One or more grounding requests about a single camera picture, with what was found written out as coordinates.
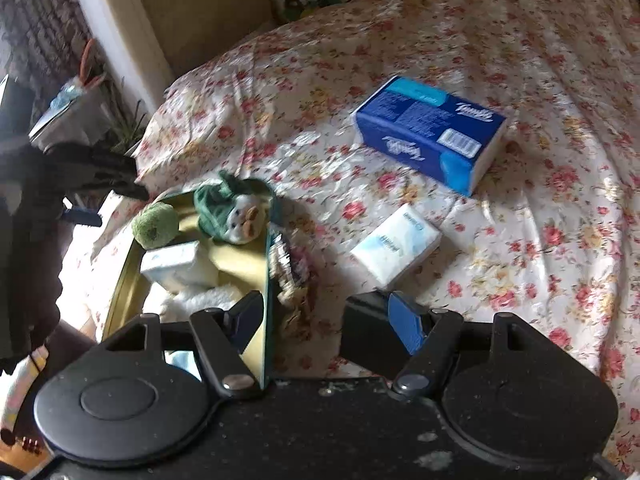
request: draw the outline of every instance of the green plush toy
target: green plush toy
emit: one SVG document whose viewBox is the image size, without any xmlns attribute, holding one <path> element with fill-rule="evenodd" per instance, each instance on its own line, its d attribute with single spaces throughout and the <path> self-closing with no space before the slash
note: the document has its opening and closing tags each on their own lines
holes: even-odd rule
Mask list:
<svg viewBox="0 0 640 480">
<path fill-rule="evenodd" d="M 235 245 L 255 240 L 266 220 L 264 205 L 251 187 L 226 171 L 219 184 L 200 186 L 193 194 L 200 230 Z"/>
<path fill-rule="evenodd" d="M 179 227 L 178 213 L 164 202 L 145 207 L 131 223 L 134 238 L 146 251 L 167 245 L 176 237 Z"/>
</svg>

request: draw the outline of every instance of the green pom-pom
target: green pom-pom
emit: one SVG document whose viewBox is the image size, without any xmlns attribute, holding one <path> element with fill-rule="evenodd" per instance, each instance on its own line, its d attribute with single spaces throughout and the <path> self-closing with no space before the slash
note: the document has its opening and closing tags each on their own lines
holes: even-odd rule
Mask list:
<svg viewBox="0 0 640 480">
<path fill-rule="evenodd" d="M 179 231 L 180 221 L 175 209 L 163 202 L 145 207 L 131 223 L 136 241 L 144 250 L 167 245 Z"/>
</svg>

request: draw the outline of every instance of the white tissue pack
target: white tissue pack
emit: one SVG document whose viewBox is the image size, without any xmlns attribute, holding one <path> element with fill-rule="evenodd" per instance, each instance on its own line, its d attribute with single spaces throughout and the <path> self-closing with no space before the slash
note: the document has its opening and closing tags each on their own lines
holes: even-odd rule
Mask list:
<svg viewBox="0 0 640 480">
<path fill-rule="evenodd" d="M 425 259 L 440 243 L 442 234 L 408 204 L 393 213 L 351 254 L 387 288 Z"/>
<path fill-rule="evenodd" d="M 147 251 L 140 273 L 174 294 L 190 285 L 212 288 L 218 284 L 218 268 L 197 241 Z"/>
</svg>

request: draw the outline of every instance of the tempo tissue pack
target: tempo tissue pack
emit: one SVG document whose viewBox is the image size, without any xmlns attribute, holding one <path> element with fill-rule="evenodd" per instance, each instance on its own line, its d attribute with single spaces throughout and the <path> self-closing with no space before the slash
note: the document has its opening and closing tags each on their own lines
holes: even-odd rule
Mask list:
<svg viewBox="0 0 640 480">
<path fill-rule="evenodd" d="M 173 294 L 192 285 L 205 289 L 218 285 L 218 269 L 198 241 L 147 251 L 140 273 Z"/>
<path fill-rule="evenodd" d="M 426 258 L 442 234 L 408 204 L 382 222 L 351 254 L 386 288 Z"/>
<path fill-rule="evenodd" d="M 364 143 L 470 196 L 506 124 L 487 108 L 395 76 L 355 112 Z"/>
</svg>

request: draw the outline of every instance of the floral bedspread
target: floral bedspread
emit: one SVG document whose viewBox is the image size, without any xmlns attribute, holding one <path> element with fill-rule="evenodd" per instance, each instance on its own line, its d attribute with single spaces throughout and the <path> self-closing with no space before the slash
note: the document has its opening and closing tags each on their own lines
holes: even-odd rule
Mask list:
<svg viewBox="0 0 640 480">
<path fill-rule="evenodd" d="M 607 457 L 640 466 L 640 11 L 637 0 L 355 0 L 181 77 L 137 151 L 153 196 L 220 168 L 268 180 L 321 277 L 313 319 L 280 341 L 291 375 L 337 357 L 345 298 L 372 279 L 349 250 L 403 203 L 444 234 L 401 288 L 489 321 L 512 310 L 610 384 Z M 471 199 L 358 143 L 351 113 L 402 74 L 510 118 Z M 98 325 L 140 204 L 110 196 L 76 229 L 62 278 Z"/>
</svg>

